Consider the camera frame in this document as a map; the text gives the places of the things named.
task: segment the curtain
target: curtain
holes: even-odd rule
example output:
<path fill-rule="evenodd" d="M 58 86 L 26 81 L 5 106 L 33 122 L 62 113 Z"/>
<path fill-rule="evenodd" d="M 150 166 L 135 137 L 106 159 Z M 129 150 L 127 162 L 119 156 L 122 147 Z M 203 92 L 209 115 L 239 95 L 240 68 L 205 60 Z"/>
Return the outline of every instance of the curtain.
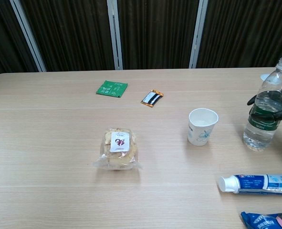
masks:
<path fill-rule="evenodd" d="M 0 1 L 0 73 L 37 72 L 9 1 Z"/>
<path fill-rule="evenodd" d="M 197 68 L 273 67 L 282 57 L 282 0 L 209 0 Z"/>
<path fill-rule="evenodd" d="M 48 71 L 114 69 L 106 0 L 21 0 Z"/>
<path fill-rule="evenodd" d="M 188 68 L 199 0 L 118 0 L 124 69 Z"/>

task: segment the green packet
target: green packet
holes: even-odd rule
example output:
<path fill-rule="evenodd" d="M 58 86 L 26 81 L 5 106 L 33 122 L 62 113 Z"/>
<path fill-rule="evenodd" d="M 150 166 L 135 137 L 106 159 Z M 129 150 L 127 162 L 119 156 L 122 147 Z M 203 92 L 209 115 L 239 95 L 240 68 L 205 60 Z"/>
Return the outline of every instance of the green packet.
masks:
<path fill-rule="evenodd" d="M 106 80 L 103 85 L 98 88 L 96 94 L 103 94 L 120 98 L 127 87 L 127 83 L 118 83 Z"/>

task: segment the paper cup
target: paper cup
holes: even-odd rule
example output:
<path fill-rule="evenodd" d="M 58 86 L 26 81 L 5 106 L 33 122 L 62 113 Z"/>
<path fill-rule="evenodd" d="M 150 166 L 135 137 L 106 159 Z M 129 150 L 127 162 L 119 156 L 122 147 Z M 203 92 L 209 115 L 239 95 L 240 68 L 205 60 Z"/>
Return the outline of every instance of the paper cup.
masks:
<path fill-rule="evenodd" d="M 195 146 L 204 146 L 218 122 L 215 111 L 198 108 L 189 113 L 188 140 Z"/>

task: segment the wooden table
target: wooden table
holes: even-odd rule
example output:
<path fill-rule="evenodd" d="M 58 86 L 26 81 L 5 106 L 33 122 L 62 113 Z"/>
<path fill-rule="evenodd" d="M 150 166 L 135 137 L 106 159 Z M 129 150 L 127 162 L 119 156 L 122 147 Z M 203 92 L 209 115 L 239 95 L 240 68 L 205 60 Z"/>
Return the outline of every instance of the wooden table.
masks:
<path fill-rule="evenodd" d="M 271 147 L 242 142 L 260 74 L 273 68 L 0 74 L 0 228 L 244 228 L 240 212 L 282 212 L 282 196 L 221 193 L 231 174 L 282 173 L 282 123 Z M 128 83 L 122 98 L 95 94 Z M 164 97 L 140 103 L 151 90 Z M 187 141 L 188 114 L 219 114 L 206 146 Z M 141 170 L 105 171 L 103 132 L 130 128 Z"/>

